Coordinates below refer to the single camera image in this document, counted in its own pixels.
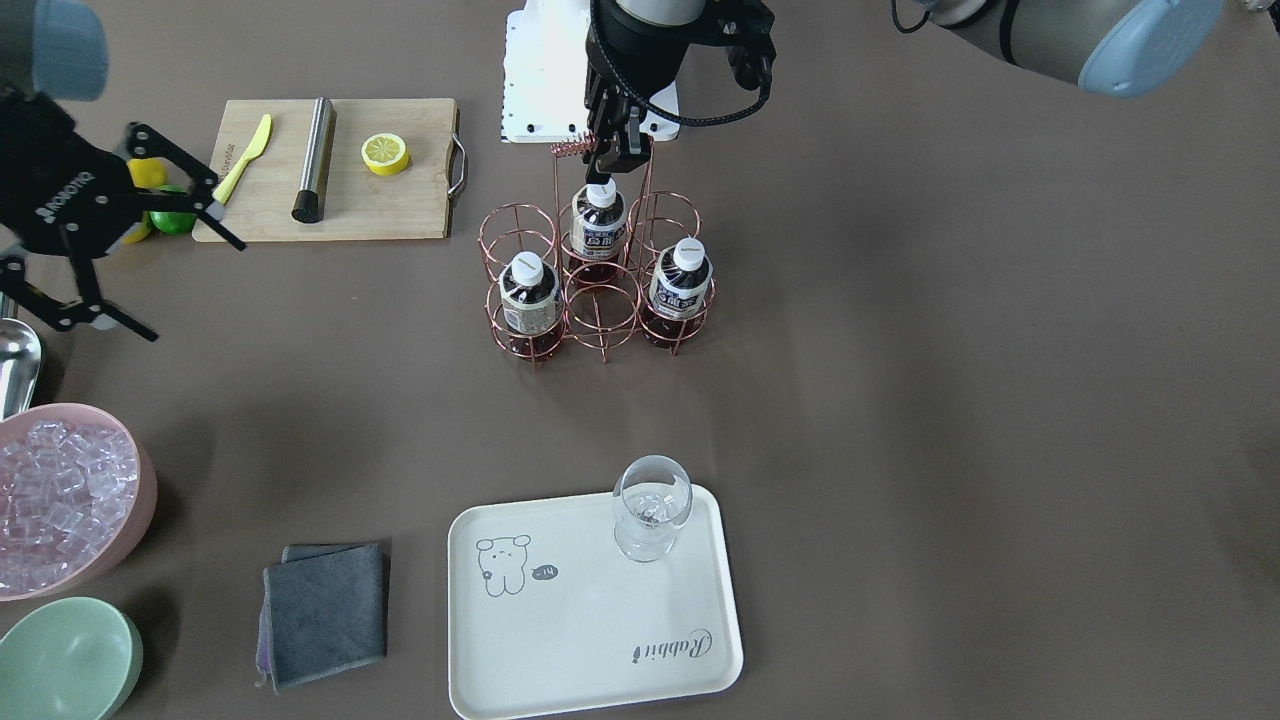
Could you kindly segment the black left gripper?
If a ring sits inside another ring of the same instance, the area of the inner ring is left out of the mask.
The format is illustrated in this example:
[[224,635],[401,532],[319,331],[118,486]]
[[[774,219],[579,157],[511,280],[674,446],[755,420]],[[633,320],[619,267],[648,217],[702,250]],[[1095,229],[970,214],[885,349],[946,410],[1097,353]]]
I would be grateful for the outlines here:
[[649,161],[644,129],[653,117],[675,126],[691,124],[677,106],[654,100],[675,83],[690,44],[682,29],[588,31],[582,141],[591,151],[595,176],[628,173]]

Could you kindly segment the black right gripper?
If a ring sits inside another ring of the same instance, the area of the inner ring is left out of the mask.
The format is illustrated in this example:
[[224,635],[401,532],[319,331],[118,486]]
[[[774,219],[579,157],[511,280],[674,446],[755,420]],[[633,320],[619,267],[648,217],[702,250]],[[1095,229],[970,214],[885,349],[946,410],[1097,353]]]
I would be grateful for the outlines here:
[[[136,228],[142,211],[193,215],[238,251],[247,243],[225,228],[224,205],[214,197],[218,176],[154,127],[131,122],[122,140],[125,159],[161,158],[186,174],[180,192],[133,186],[123,159],[97,149],[76,131],[76,120],[44,94],[4,88],[1,101],[1,218],[19,246],[38,255],[91,259],[110,254]],[[120,325],[155,342],[157,332],[102,297],[91,260],[70,260],[79,287],[76,300],[59,300],[26,278],[26,254],[3,252],[6,299],[59,332],[88,324]]]

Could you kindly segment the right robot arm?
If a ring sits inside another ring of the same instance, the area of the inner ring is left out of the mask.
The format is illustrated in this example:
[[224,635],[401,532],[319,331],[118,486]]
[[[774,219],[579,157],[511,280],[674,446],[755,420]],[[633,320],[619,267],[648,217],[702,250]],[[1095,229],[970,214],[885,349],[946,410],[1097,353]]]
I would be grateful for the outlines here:
[[118,324],[154,341],[102,296],[95,261],[147,211],[189,213],[234,249],[244,243],[221,224],[218,174],[151,126],[129,123],[114,150],[77,133],[61,102],[100,97],[108,68],[87,4],[3,4],[1,220],[15,238],[3,252],[3,293],[55,331]]

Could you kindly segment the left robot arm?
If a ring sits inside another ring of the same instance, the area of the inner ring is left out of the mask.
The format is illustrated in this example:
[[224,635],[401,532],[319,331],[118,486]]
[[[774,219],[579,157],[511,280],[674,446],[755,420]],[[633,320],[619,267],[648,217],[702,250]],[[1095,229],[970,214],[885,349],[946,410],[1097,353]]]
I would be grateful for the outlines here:
[[[1088,94],[1137,97],[1175,76],[1210,36],[1221,1],[923,1],[934,26],[1011,67]],[[741,120],[769,100],[774,13],[763,1],[591,1],[586,181],[603,184],[650,161],[650,123],[684,127]],[[708,118],[662,108],[691,46],[722,47],[749,108]]]

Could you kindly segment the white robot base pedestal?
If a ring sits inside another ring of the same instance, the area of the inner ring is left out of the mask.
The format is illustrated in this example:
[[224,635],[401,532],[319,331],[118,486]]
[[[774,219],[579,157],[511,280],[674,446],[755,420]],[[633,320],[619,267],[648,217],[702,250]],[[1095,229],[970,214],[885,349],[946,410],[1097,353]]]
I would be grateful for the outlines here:
[[[567,141],[588,129],[588,74],[605,72],[588,58],[591,19],[636,20],[643,31],[675,29],[694,22],[703,1],[526,1],[506,20],[502,138],[515,143]],[[654,41],[626,50],[613,41],[611,54],[625,79],[662,113],[643,111],[643,128],[659,141],[678,126],[675,77],[681,63],[662,56]]]

